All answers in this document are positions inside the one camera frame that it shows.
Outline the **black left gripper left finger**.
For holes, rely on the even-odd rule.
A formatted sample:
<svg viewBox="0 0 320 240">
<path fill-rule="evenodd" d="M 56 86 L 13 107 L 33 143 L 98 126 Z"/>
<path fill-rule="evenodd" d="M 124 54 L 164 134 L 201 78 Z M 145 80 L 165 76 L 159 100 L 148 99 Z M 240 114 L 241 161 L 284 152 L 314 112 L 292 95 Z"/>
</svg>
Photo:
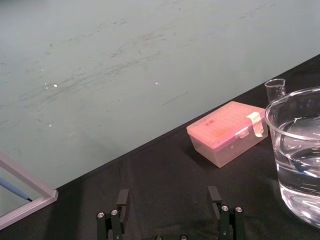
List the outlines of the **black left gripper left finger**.
<svg viewBox="0 0 320 240">
<path fill-rule="evenodd" d="M 130 212 L 130 190 L 119 191 L 116 206 L 109 212 L 96 214 L 96 235 L 98 240 L 122 240 Z"/>
</svg>

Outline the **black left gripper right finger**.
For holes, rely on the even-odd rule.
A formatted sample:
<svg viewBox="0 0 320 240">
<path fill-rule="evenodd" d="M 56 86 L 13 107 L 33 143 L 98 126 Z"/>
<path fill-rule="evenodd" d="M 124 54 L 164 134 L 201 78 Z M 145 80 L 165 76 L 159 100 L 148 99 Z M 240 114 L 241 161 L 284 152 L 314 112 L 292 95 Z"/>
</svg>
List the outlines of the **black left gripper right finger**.
<svg viewBox="0 0 320 240">
<path fill-rule="evenodd" d="M 216 186 L 207 187 L 208 207 L 217 231 L 218 240 L 244 240 L 245 218 L 241 206 L 234 208 L 223 203 Z"/>
</svg>

